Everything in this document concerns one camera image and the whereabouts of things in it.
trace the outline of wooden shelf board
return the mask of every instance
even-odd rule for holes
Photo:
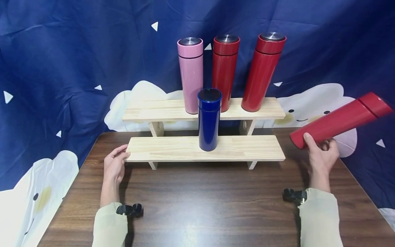
[[[221,113],[221,120],[253,120],[253,119],[283,119],[285,113],[276,98],[265,98],[262,107],[257,112],[248,112],[241,108],[242,98],[232,98],[230,107]],[[123,121],[137,122],[166,122],[193,121],[198,115],[185,111],[184,100],[148,100],[129,103],[122,117]]]
[[[282,161],[276,136],[219,136],[217,148],[206,152],[198,136],[132,137],[127,162]]]

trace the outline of blue fabric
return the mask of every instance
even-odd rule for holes
[[[374,91],[394,107],[394,21],[393,2],[374,0],[0,1],[0,91],[13,95],[0,98],[0,191],[61,150],[81,166],[109,131],[103,120],[119,92],[141,80],[181,90],[176,42],[184,37],[206,47],[219,34],[240,36],[232,97],[243,95],[257,35],[277,31],[288,40],[272,82],[283,85],[268,96],[334,82],[346,96]],[[211,66],[205,51],[207,87]],[[378,207],[395,208],[394,126],[392,114],[359,128],[344,159]],[[386,148],[375,145],[383,138]]]

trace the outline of cartoon cloud face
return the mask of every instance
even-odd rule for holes
[[[14,189],[0,192],[4,246],[37,246],[77,174],[77,156],[63,150],[34,162]]]
[[[104,117],[104,122],[110,130],[149,131],[148,123],[122,121],[122,115],[129,103],[138,103],[145,100],[181,100],[182,90],[166,94],[158,86],[148,82],[139,81],[132,90],[122,91],[116,95],[110,105],[110,111]],[[165,130],[197,130],[197,121],[164,122]]]
[[[306,124],[350,103],[354,98],[343,96],[342,85],[327,83],[317,85],[303,93],[278,98],[286,113],[284,119],[258,122],[257,128],[302,127]],[[350,156],[357,145],[357,130],[354,128],[334,137],[337,141],[340,157]]]

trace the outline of blue thermos bottle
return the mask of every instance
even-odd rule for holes
[[[197,94],[199,147],[212,151],[217,147],[222,94],[217,89],[203,89]]]

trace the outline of wooden table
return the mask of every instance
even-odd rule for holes
[[[294,206],[284,202],[281,193],[287,187],[300,190],[308,185],[308,156],[291,143],[290,131],[255,130],[254,134],[275,134],[286,160],[261,163],[254,170],[247,170],[245,162],[160,163],[157,171],[145,163],[127,164],[121,200],[141,203],[145,212],[130,224],[134,234],[126,245],[133,239],[133,247],[298,246]],[[149,135],[104,133],[98,138],[40,247],[91,246],[103,158],[131,136]],[[331,188],[339,203],[344,246],[393,246],[394,231],[340,160],[331,173]]]

